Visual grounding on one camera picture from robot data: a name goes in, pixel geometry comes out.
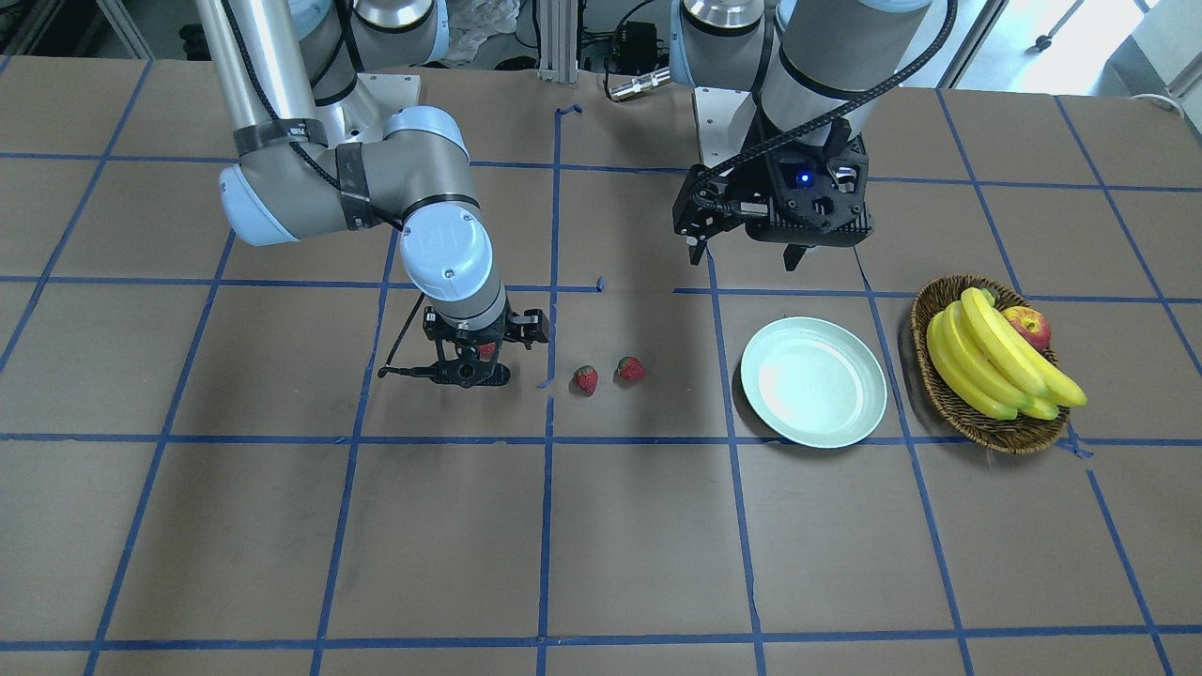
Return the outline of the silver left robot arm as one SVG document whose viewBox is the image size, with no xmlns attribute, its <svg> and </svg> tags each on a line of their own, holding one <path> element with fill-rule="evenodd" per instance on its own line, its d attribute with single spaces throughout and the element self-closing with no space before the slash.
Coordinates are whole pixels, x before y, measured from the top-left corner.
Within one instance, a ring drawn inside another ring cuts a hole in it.
<svg viewBox="0 0 1202 676">
<path fill-rule="evenodd" d="M 817 247 L 853 248 L 874 231 L 865 202 L 871 107 L 948 42 L 958 5 L 945 5 L 932 42 L 905 53 L 927 1 L 674 1 L 670 77 L 746 93 L 733 117 L 734 153 L 688 168 L 672 229 L 700 265 L 737 229 L 784 247 L 797 269 Z"/>
</svg>

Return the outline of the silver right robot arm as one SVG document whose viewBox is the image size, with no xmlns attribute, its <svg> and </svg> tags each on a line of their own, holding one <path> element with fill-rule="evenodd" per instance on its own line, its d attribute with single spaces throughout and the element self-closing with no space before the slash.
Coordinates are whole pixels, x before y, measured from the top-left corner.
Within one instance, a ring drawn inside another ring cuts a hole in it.
<svg viewBox="0 0 1202 676">
<path fill-rule="evenodd" d="M 444 1 L 201 1 L 206 45 L 233 123 L 224 213 L 254 247 L 389 225 L 426 296 L 438 358 L 405 369 L 459 389 L 510 379 L 502 343 L 547 342 L 545 313 L 516 313 L 454 119 L 385 107 L 368 66 L 411 66 L 448 48 Z"/>
</svg>

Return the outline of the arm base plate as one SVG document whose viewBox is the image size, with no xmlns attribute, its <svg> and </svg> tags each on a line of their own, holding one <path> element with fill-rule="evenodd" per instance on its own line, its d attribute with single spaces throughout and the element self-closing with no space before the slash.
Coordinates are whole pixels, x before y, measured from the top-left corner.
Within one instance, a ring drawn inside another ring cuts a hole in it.
<svg viewBox="0 0 1202 676">
<path fill-rule="evenodd" d="M 344 140 L 361 143 L 382 140 L 391 115 L 418 103 L 419 93 L 417 76 L 358 75 L 355 89 L 335 106 Z"/>
<path fill-rule="evenodd" d="M 756 146 L 750 138 L 757 114 L 751 91 L 722 88 L 695 88 L 694 108 L 697 121 L 701 162 L 716 166 Z"/>
</svg>

